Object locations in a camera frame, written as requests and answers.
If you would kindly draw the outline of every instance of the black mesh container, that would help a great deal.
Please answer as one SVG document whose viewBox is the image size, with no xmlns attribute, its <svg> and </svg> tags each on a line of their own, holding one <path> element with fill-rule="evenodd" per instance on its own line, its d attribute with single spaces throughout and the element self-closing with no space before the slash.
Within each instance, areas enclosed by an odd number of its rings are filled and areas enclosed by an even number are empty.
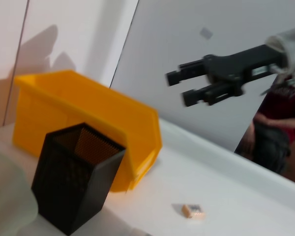
<svg viewBox="0 0 295 236">
<path fill-rule="evenodd" d="M 47 134 L 32 185 L 39 213 L 71 235 L 102 209 L 124 152 L 85 123 Z"/>
</svg>

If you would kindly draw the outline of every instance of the red shirt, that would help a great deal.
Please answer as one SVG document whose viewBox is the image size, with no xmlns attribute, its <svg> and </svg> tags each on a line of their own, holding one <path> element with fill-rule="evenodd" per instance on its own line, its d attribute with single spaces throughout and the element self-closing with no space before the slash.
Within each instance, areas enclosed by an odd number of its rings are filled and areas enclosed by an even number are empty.
<svg viewBox="0 0 295 236">
<path fill-rule="evenodd" d="M 277 88 L 269 92 L 258 112 L 262 113 L 269 119 L 295 118 L 295 88 L 288 86 L 285 88 Z M 295 140 L 294 128 L 281 129 L 288 134 L 290 143 Z"/>
</svg>

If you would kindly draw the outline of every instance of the white table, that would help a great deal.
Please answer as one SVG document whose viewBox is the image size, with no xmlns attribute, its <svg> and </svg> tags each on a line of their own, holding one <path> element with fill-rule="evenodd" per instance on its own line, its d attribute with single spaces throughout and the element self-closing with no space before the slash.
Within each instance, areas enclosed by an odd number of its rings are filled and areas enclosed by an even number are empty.
<svg viewBox="0 0 295 236">
<path fill-rule="evenodd" d="M 110 193 L 103 210 L 73 236 L 295 236 L 295 183 L 202 138 L 161 121 L 164 147 L 134 191 Z M 0 128 L 0 152 L 32 182 L 37 159 L 11 144 Z M 200 204 L 202 222 L 185 219 L 181 204 Z M 39 216 L 18 236 L 62 236 Z"/>
</svg>

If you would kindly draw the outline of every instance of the yellow plastic bin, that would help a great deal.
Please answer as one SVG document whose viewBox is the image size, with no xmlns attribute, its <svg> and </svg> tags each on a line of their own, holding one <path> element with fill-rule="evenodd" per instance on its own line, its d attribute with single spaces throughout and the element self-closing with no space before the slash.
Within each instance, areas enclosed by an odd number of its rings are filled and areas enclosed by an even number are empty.
<svg viewBox="0 0 295 236">
<path fill-rule="evenodd" d="M 133 189 L 162 147 L 157 111 L 74 71 L 15 78 L 13 142 L 39 157 L 47 133 L 85 122 L 127 148 L 111 191 Z"/>
</svg>

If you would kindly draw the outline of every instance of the dark pants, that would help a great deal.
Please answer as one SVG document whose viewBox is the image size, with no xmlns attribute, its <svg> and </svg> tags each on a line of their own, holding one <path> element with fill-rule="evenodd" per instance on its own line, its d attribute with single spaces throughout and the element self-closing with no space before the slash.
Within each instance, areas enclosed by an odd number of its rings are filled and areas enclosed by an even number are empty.
<svg viewBox="0 0 295 236">
<path fill-rule="evenodd" d="M 288 135 L 281 129 L 258 122 L 255 125 L 253 161 L 273 172 L 285 171 L 286 158 L 291 154 Z"/>
</svg>

